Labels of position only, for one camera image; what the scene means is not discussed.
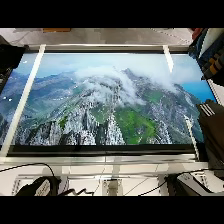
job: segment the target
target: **screen frame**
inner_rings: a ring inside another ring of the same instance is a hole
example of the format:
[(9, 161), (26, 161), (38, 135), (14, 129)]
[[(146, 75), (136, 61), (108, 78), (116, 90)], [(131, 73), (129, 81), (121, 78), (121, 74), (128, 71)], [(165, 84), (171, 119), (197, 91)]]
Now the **screen frame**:
[[(29, 45), (25, 53), (38, 53), (41, 45)], [(188, 54), (188, 46), (183, 45), (169, 45), (167, 46), (171, 54)], [(59, 44), (59, 45), (46, 45), (44, 53), (147, 53), (147, 54), (164, 54), (164, 45), (119, 45), (119, 44)], [(215, 96), (217, 102), (220, 100), (217, 93), (212, 87), (211, 83), (208, 82), (208, 85)], [(121, 163), (133, 163), (144, 161), (145, 163), (155, 163), (155, 162), (174, 162), (174, 161), (185, 161), (193, 162), (197, 160), (195, 155), (195, 149), (193, 144), (181, 145), (181, 148), (178, 149), (178, 145), (160, 145), (160, 149), (156, 149), (153, 146), (149, 150), (135, 151), (133, 149), (125, 151), (107, 151), (104, 147), (97, 149), (97, 152), (94, 151), (84, 152), (75, 152), (71, 153), (71, 150), (68, 150), (63, 156), (58, 153), (42, 153), (38, 155), (37, 152), (26, 153), (26, 146), (11, 146), (8, 152), (7, 157), (5, 158), (6, 163), (15, 164), (23, 162), (47, 162), (50, 164), (89, 164), (89, 163), (104, 163), (105, 158), (120, 158)]]

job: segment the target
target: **blue water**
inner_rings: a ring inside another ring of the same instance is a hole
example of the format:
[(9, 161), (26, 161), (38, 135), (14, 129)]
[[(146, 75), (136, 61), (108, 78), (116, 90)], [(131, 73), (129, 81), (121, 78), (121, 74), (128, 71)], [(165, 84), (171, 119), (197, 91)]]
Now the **blue water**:
[(184, 90), (193, 94), (195, 97), (200, 99), (203, 103), (207, 100), (214, 100), (216, 99), (210, 89), (208, 83), (206, 81), (198, 81), (198, 82), (188, 82), (181, 85)]

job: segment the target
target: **displayed landscape image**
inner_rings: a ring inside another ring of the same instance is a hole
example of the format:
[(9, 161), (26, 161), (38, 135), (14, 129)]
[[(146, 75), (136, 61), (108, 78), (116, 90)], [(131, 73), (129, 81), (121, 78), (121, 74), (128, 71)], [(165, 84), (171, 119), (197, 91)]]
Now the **displayed landscape image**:
[[(0, 96), (2, 145), (36, 54), (25, 54)], [(13, 145), (191, 144), (195, 104), (214, 96), (196, 61), (162, 54), (44, 54)]]

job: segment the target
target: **blue sky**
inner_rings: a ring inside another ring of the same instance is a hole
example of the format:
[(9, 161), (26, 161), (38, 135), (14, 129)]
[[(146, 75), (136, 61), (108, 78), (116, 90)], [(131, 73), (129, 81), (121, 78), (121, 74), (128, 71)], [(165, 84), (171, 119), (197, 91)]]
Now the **blue sky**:
[[(28, 75), (36, 56), (36, 53), (24, 54), (16, 72)], [(207, 82), (200, 81), (202, 72), (194, 59), (180, 54), (172, 54), (171, 57), (174, 64), (172, 73), (164, 54), (45, 53), (36, 77), (42, 78), (62, 72), (78, 72), (100, 66), (113, 66), (117, 69), (130, 68), (135, 74), (150, 77), (152, 81), (170, 91), (174, 91), (173, 84), (176, 83), (202, 101), (205, 98), (214, 99)]]

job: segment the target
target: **rocky mountain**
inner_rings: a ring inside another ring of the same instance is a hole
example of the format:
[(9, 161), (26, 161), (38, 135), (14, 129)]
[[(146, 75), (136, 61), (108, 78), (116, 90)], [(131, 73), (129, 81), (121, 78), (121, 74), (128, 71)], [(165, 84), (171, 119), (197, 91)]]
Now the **rocky mountain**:
[[(83, 81), (71, 72), (35, 79), (14, 144), (187, 144), (191, 139), (184, 115), (193, 123), (195, 138), (203, 141), (195, 107), (199, 99), (180, 85), (172, 92), (130, 69), (120, 73), (128, 77), (135, 93), (113, 77)], [(5, 96), (17, 99), (21, 91), (5, 91)], [(3, 141), (10, 120), (7, 111), (13, 114), (15, 106), (2, 99), (0, 103)]]

